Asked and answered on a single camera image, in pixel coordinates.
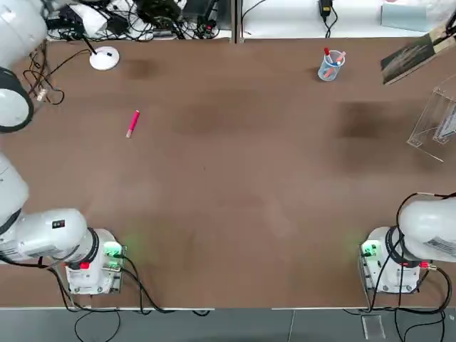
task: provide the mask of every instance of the pen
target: pen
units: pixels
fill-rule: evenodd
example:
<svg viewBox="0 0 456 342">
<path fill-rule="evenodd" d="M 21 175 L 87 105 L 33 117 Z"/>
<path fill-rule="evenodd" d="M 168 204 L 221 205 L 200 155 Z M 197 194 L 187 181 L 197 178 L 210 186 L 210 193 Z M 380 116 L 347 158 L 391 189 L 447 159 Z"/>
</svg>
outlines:
<svg viewBox="0 0 456 342">
<path fill-rule="evenodd" d="M 333 59 L 331 58 L 331 54 L 329 53 L 329 49 L 325 48 L 325 55 L 329 61 L 329 63 L 334 64 Z"/>
<path fill-rule="evenodd" d="M 133 114 L 133 119 L 131 120 L 130 128 L 128 128 L 127 132 L 127 138 L 131 137 L 131 133 L 135 130 L 136 122 L 138 121 L 138 118 L 140 117 L 140 111 L 135 110 L 135 114 Z"/>
</svg>

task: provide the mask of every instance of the pen holder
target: pen holder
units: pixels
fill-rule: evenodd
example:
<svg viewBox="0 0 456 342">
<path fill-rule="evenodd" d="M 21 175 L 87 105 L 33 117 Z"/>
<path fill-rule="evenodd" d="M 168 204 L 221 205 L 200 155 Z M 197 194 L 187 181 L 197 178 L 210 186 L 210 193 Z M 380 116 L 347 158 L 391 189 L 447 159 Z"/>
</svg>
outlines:
<svg viewBox="0 0 456 342">
<path fill-rule="evenodd" d="M 342 60 L 340 61 L 341 63 L 337 65 L 337 60 L 340 59 L 342 56 Z M 329 51 L 329 56 L 324 55 L 323 56 L 323 62 L 321 62 L 321 66 L 318 70 L 318 76 L 321 78 L 323 81 L 334 81 L 336 79 L 336 76 L 339 72 L 339 70 L 342 68 L 343 64 L 345 63 L 345 56 L 342 55 L 340 51 L 337 50 L 330 50 Z"/>
</svg>

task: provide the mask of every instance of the tabletop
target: tabletop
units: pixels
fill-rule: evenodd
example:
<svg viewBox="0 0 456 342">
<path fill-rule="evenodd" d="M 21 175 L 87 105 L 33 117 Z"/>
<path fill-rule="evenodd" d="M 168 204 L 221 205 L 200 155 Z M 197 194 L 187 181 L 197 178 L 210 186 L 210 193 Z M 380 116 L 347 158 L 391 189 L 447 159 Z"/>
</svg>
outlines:
<svg viewBox="0 0 456 342">
<path fill-rule="evenodd" d="M 25 211 L 75 207 L 112 231 L 161 306 L 366 306 L 358 245 L 411 192 L 456 188 L 454 163 L 406 143 L 455 52 L 382 85 L 379 60 L 405 42 L 115 42 L 115 69 L 88 55 L 62 67 L 64 102 L 1 149 L 30 187 Z M 327 44 L 347 53 L 330 83 Z M 53 43 L 51 66 L 82 48 Z M 0 306 L 62 305 L 47 272 L 1 271 Z M 438 306 L 445 287 L 429 280 L 403 305 Z M 138 306 L 138 290 L 125 279 L 91 304 Z"/>
</svg>

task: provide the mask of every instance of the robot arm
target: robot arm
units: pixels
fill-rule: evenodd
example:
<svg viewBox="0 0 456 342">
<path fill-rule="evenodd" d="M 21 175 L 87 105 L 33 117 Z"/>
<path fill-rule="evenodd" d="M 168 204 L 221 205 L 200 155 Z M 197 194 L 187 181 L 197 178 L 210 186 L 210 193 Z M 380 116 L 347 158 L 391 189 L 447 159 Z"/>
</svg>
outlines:
<svg viewBox="0 0 456 342">
<path fill-rule="evenodd" d="M 456 262 L 456 198 L 410 203 L 399 225 L 405 248 L 417 259 Z"/>
<path fill-rule="evenodd" d="M 361 246 L 366 290 L 413 293 L 428 260 L 456 262 L 456 198 L 412 202 L 398 221 L 403 238 L 397 227 L 379 227 Z"/>
<path fill-rule="evenodd" d="M 120 286 L 123 248 L 105 229 L 87 226 L 76 209 L 36 214 L 21 210 L 29 197 L 27 184 L 0 153 L 0 255 L 12 261 L 52 257 L 66 263 L 70 291 L 110 293 Z"/>
<path fill-rule="evenodd" d="M 43 18 L 47 8 L 58 9 L 69 0 L 0 0 L 0 133 L 16 132 L 33 117 L 33 103 L 10 70 L 46 38 Z"/>
</svg>

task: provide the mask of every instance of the gray floor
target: gray floor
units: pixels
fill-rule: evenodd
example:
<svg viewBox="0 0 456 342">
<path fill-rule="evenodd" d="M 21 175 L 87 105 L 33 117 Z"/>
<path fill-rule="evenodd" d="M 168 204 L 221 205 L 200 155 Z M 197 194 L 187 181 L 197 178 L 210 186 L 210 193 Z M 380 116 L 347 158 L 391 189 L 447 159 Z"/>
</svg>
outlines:
<svg viewBox="0 0 456 342">
<path fill-rule="evenodd" d="M 454 309 L 447 310 L 445 341 L 455 338 Z M 77 342 L 73 326 L 79 313 L 64 310 L 0 311 L 1 341 Z M 122 312 L 122 326 L 112 342 L 336 342 L 365 341 L 360 316 L 341 310 L 272 311 L 268 309 L 216 310 L 207 317 L 191 312 L 143 317 Z M 392 313 L 382 313 L 386 340 L 400 342 Z M 399 313 L 402 332 L 407 326 L 437 320 Z M 95 313 L 78 325 L 85 342 L 105 342 L 117 326 L 115 313 Z M 407 336 L 408 342 L 440 340 L 441 325 L 423 326 Z"/>
</svg>

